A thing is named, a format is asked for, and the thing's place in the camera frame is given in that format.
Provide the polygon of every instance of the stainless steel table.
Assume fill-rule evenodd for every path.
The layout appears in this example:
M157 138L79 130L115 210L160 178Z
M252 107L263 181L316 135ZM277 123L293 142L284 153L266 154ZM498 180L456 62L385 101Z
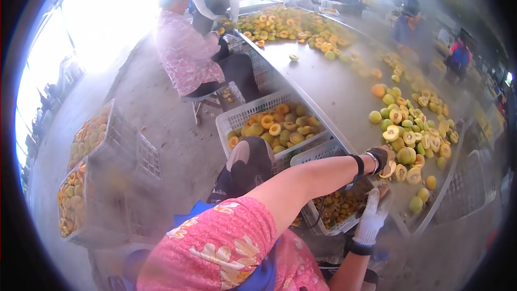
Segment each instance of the stainless steel table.
M372 76L361 77L350 69L349 64L339 59L328 60L321 51L310 48L306 43L299 44L296 41L277 37L275 41L259 48L242 34L241 37L257 50L310 105L348 153L363 153L373 146L386 143L382 138L380 126L368 120L368 114L371 111L386 107L383 101L373 96L370 91L377 83L384 83L390 88L400 88L405 99L409 99L415 108L420 108L428 119L438 124L436 113L432 113L427 107L418 106L418 103L411 98L413 91L407 81L401 79L400 83L396 83L391 80L391 69L384 62L374 59L376 52L371 45L374 41L364 34L359 33L358 40L351 47L343 50L343 54L350 55L351 50L359 52L367 67L379 68L382 71L382 79ZM292 62L289 59L290 54L298 55L299 61ZM449 90L444 96L438 91L439 98L449 105L450 117L456 121L453 101L448 100L448 97L454 95L454 90ZM461 144L460 134L460 143L452 145L452 157L448 159L444 170L438 169L436 158L426 158L422 178L425 180L428 176L434 175L437 186L431 192L430 203L416 216L409 215L408 204L410 198L424 186L393 181L390 184L396 196L396 206L393 207L391 214L405 236L421 233L430 222L439 201L447 190L451 177L449 174L456 165L459 157L457 150Z

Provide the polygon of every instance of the pink floral shirt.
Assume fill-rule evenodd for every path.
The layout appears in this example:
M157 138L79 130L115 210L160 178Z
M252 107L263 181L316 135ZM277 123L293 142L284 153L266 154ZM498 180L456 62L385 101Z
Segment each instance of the pink floral shirt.
M229 199L168 232L154 248L138 290L228 290L241 284L276 242L266 207ZM311 251L292 231L277 244L276 290L328 290Z
M179 95L193 93L206 82L224 82L221 67L210 60L221 48L214 33L203 38L183 16L162 10L155 39L163 67Z

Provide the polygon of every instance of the bracelet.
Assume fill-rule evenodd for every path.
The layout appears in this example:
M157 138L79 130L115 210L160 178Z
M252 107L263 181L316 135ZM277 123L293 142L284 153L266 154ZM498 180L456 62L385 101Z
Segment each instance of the bracelet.
M375 162L375 170L370 174L370 176L375 175L377 173L377 170L379 169L379 161L375 156L373 156L370 152L365 152L366 155L369 155L371 158L373 158L373 162Z

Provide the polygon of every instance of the apricot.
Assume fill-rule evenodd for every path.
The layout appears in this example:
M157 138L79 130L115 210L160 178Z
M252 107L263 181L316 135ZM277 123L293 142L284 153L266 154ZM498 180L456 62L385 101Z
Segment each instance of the apricot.
M383 98L384 97L384 94L385 94L385 91L384 91L384 87L377 84L377 85L374 85L372 88L371 88L371 91L372 91L372 94L378 98Z

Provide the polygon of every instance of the glove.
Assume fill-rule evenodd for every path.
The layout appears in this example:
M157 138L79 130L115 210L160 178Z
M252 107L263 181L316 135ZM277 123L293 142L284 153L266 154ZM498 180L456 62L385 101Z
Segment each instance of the glove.
M368 194L365 211L359 219L359 226L353 237L354 242L361 246L372 246L380 228L384 226L384 219L388 216L391 205L391 193L386 194L379 205L380 192L373 188Z
M228 17L227 16L224 16L224 15L216 15L216 18L214 19L217 23L224 23L228 20Z
M381 147L372 147L368 151L371 153L379 163L379 167L375 174L388 174L391 169L389 166L389 162L395 159L395 152L389 149L387 145L383 145Z

